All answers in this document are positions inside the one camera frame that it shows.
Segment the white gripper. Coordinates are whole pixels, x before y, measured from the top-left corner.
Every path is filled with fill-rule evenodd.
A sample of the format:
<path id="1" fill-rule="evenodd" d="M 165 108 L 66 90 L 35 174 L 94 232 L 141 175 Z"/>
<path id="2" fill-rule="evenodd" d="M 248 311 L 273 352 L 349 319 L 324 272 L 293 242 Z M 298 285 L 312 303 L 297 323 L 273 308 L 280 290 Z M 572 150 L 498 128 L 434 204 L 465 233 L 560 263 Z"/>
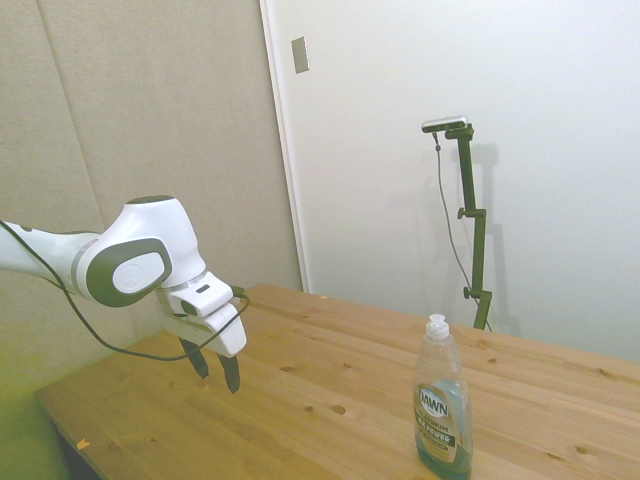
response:
<path id="1" fill-rule="evenodd" d="M 167 318 L 164 327 L 181 337 L 180 343 L 201 379 L 209 367 L 198 345 L 218 353 L 227 388 L 235 394 L 241 385 L 237 355 L 247 343 L 246 333 L 231 292 L 218 295 L 196 290 L 157 291 Z"/>

